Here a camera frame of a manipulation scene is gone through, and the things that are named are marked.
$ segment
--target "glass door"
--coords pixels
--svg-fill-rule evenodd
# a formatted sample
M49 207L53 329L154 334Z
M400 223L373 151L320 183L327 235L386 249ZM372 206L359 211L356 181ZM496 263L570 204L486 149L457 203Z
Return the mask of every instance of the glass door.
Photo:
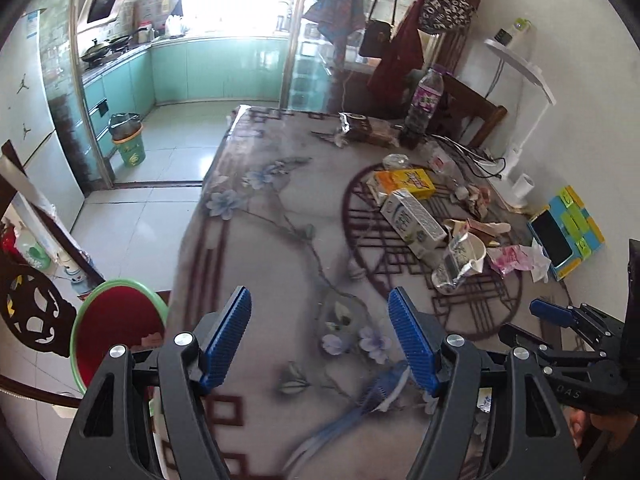
M335 111L340 107L346 91L347 78L352 83L366 80L376 69L379 59L368 59L358 55L363 30L350 35L347 43L345 70L339 72L334 65L334 46L318 31L318 24L302 18L317 0L296 0L291 23L289 59L285 64L280 106L309 112ZM364 11L368 18L373 0L364 0ZM398 0L396 26L402 21L411 1ZM378 0L373 18L392 21L394 0Z

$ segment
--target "tiled floor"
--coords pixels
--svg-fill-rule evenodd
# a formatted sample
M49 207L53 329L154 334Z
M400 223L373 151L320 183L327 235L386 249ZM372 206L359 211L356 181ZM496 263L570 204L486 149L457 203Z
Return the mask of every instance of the tiled floor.
M153 290L170 290L182 235L199 198L199 187L94 192L85 201L72 235L107 279L121 276ZM68 281L54 281L77 308L80 302ZM0 373L43 390L80 396L69 359L28 349L3 322ZM72 419L61 418L49 404L4 394L0 406L28 459L46 480L54 480Z
M146 159L128 168L119 153L111 157L116 182L202 180L226 133L226 118L239 104L219 101L155 108L143 123ZM247 104L277 106L275 102Z

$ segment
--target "cooking pot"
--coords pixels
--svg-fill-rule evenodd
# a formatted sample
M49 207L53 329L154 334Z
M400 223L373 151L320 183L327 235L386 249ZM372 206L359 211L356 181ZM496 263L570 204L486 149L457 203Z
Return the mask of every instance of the cooking pot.
M89 47L80 59L85 63L98 61L100 58L106 56L110 50L111 43L108 41L98 43L98 40L94 40L94 46Z

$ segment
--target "white carton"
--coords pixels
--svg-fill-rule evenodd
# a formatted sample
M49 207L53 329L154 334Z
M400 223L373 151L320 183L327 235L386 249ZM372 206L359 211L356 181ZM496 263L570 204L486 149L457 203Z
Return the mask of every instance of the white carton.
M447 236L441 225L406 189L393 191L380 212L420 260Z

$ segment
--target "white refrigerator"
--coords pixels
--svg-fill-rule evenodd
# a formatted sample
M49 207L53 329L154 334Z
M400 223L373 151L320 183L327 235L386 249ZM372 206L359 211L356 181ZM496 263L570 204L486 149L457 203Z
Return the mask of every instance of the white refrigerator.
M84 196L60 146L44 90L39 12L16 23L0 51L0 145L10 139L27 176L71 227Z

